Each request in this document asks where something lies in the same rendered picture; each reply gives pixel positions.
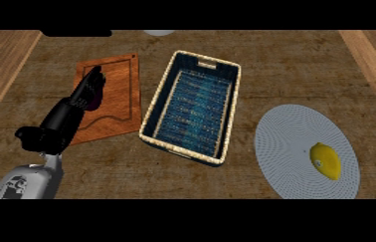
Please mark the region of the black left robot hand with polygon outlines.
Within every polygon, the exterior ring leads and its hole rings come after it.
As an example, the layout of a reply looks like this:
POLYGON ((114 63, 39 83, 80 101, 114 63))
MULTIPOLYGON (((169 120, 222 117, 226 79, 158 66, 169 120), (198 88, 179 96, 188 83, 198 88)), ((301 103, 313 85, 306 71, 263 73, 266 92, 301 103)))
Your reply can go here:
POLYGON ((89 112, 89 101, 95 95, 91 82, 102 73, 96 66, 83 78, 73 94, 60 100, 39 126, 23 126, 15 132, 23 148, 29 151, 60 154, 74 139, 85 113, 89 112))

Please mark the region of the dark purple eggplant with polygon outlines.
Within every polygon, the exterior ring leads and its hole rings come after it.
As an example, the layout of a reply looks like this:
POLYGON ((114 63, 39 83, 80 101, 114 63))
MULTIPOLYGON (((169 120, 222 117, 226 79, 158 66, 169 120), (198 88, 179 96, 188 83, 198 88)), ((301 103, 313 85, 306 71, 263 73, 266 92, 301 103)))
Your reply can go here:
POLYGON ((88 110, 91 112, 95 111, 102 104, 105 84, 107 84, 107 77, 102 73, 99 73, 96 77, 93 78, 93 81, 91 82, 91 86, 95 91, 95 95, 92 97, 92 100, 89 101, 89 106, 88 106, 88 110))

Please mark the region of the brown wooden cutting board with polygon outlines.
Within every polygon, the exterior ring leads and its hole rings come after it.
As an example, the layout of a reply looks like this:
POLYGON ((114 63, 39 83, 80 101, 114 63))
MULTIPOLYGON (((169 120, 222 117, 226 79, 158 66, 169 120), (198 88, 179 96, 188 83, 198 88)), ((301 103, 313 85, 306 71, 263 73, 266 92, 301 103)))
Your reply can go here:
POLYGON ((102 104, 86 112, 71 144, 135 132, 142 126, 139 54, 79 62, 74 86, 96 66, 107 74, 102 104))

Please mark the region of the round grey placemat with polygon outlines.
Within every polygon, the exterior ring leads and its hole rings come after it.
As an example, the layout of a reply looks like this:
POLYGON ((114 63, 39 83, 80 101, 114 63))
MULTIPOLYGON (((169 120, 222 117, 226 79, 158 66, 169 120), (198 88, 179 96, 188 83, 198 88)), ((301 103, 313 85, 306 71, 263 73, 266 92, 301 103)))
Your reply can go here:
POLYGON ((360 167, 350 140, 334 121, 303 105, 281 105, 260 119, 254 149, 266 180, 287 199, 354 199, 360 187, 360 167), (310 160, 318 143, 340 155, 341 176, 329 179, 310 160))

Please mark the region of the pale grey round object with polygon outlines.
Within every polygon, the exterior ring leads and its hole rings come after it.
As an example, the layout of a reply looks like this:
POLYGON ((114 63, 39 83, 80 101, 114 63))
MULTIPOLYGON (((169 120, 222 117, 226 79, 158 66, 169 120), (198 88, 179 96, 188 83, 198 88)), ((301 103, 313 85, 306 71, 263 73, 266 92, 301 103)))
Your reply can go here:
POLYGON ((145 30, 147 34, 150 34, 151 36, 167 36, 170 35, 176 30, 145 30))

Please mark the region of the black appliance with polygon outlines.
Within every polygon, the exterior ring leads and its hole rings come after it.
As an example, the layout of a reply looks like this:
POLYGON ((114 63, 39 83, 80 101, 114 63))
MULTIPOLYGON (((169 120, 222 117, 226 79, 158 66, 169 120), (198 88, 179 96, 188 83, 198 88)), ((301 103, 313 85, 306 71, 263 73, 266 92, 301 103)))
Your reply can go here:
POLYGON ((111 30, 91 30, 91 31, 79 31, 79 30, 42 30, 43 34, 48 37, 111 37, 111 30))

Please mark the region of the blue wicker basket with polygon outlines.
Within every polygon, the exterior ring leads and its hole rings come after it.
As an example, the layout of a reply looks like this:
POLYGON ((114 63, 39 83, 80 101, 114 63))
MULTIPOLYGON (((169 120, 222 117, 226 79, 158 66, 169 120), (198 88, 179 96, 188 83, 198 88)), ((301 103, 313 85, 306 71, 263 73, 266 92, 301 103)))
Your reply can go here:
POLYGON ((142 123, 142 141, 220 166, 229 148, 239 82, 239 64, 176 51, 142 123))

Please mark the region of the yellow lemon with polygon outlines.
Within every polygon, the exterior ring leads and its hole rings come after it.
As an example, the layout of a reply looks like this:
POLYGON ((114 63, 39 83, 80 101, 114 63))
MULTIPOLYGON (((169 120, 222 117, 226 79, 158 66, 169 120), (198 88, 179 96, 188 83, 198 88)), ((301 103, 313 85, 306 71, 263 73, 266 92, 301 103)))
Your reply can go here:
POLYGON ((341 159, 335 149, 319 142, 310 148, 310 160, 318 171, 331 179, 341 177, 341 159))

